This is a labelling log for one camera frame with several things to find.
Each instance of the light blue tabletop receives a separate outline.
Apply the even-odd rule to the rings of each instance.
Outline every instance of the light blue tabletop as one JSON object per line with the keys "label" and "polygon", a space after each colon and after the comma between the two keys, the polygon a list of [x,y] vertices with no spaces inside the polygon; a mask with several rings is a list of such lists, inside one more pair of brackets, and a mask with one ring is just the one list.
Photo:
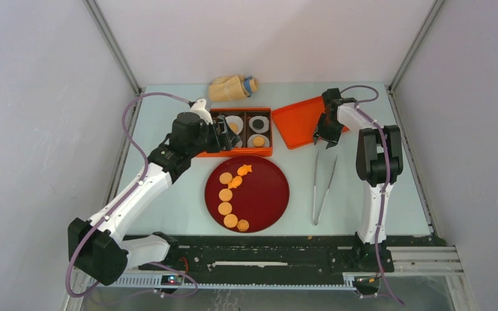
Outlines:
{"label": "light blue tabletop", "polygon": [[[280,108],[308,98],[320,96],[327,88],[341,89],[352,83],[299,83],[260,84],[259,91],[251,98],[237,102],[214,103],[213,108],[270,107]],[[380,124],[395,124],[385,86],[368,83],[379,91],[379,99],[364,103],[361,108],[377,119]],[[167,92],[189,100],[207,96],[207,85],[158,85],[148,86],[146,92]],[[372,97],[366,89],[352,89],[346,97],[365,99]],[[134,139],[149,154],[157,147],[180,112],[188,107],[167,97],[145,98],[136,122]],[[283,171],[290,187],[290,199],[285,214],[271,227],[250,235],[354,235],[360,222],[363,205],[362,181],[356,175],[355,157],[357,133],[343,133],[339,144],[325,150],[325,143],[307,145],[288,150],[278,129],[273,126],[274,154],[269,159]],[[320,204],[329,181],[335,155],[337,169],[327,197],[320,223],[311,223],[314,161],[317,150],[318,164],[316,204]],[[178,181],[161,193],[133,223],[128,233],[149,234],[163,231],[169,235],[242,235],[233,233],[209,215],[204,201],[204,187],[211,171],[226,158],[195,158],[192,167]],[[142,159],[130,148],[121,177],[120,189],[140,171]],[[429,228],[417,193],[407,157],[404,171],[392,190],[386,214],[388,235],[428,235]]]}

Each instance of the metal tongs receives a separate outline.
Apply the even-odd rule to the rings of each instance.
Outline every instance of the metal tongs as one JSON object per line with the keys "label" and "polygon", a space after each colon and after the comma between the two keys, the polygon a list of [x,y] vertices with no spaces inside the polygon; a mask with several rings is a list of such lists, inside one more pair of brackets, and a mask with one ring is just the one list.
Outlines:
{"label": "metal tongs", "polygon": [[314,197],[313,197],[313,202],[312,202],[312,224],[313,225],[318,225],[318,222],[320,222],[320,218],[322,217],[322,211],[324,211],[324,205],[326,204],[326,198],[327,194],[329,193],[329,188],[331,186],[331,182],[333,181],[333,175],[335,174],[335,167],[337,165],[337,158],[338,156],[335,157],[335,162],[333,163],[333,169],[331,171],[331,177],[329,178],[329,184],[327,184],[327,190],[326,193],[324,194],[324,199],[322,200],[322,206],[320,207],[320,210],[318,211],[318,216],[316,217],[316,177],[318,175],[318,156],[320,155],[320,152],[316,154],[316,165],[314,167]]}

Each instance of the rolled paper bag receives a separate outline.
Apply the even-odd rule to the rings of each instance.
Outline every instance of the rolled paper bag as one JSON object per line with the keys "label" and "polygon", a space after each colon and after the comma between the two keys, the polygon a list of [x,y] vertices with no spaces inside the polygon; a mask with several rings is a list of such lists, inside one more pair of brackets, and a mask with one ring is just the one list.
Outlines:
{"label": "rolled paper bag", "polygon": [[251,97],[251,94],[258,90],[259,82],[252,76],[221,76],[214,79],[209,86],[209,98],[213,102],[229,102]]}

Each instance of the round plate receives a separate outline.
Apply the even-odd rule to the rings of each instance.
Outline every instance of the round plate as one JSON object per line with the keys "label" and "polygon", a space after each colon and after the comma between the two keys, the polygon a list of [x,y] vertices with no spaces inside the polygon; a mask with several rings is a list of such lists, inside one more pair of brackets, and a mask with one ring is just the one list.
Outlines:
{"label": "round plate", "polygon": [[243,176],[237,189],[231,189],[233,196],[232,214],[237,219],[249,222],[245,233],[264,230],[281,217],[289,202],[289,184],[282,171],[272,162],[256,155],[240,155],[222,162],[209,176],[205,186],[205,203],[209,214],[222,227],[239,232],[224,225],[224,216],[219,213],[219,191],[228,188],[219,181],[222,173],[237,175],[237,169],[244,164],[252,165],[253,172]]}

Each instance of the orange tray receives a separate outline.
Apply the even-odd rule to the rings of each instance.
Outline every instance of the orange tray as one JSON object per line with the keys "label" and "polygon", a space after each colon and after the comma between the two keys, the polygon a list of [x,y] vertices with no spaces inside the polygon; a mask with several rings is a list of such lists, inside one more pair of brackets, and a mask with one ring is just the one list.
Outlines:
{"label": "orange tray", "polygon": [[325,112],[322,97],[318,96],[272,111],[272,120],[287,149],[295,149],[313,142],[312,136],[321,114]]}
{"label": "orange tray", "polygon": [[[219,113],[225,116],[228,115],[238,115],[243,120],[243,130],[240,133],[241,140],[243,141],[244,147],[234,148],[230,151],[221,151],[217,154],[208,154],[207,152],[202,152],[198,154],[197,157],[235,157],[241,155],[257,155],[261,157],[272,156],[274,142],[272,139],[272,110],[270,108],[259,107],[259,108],[216,108],[211,109],[211,117],[215,118]],[[256,115],[261,115],[267,117],[270,121],[270,129],[263,133],[262,135],[267,136],[270,140],[270,147],[263,148],[247,148],[246,143],[249,136],[251,136],[254,131],[249,127],[249,120],[251,117]]]}

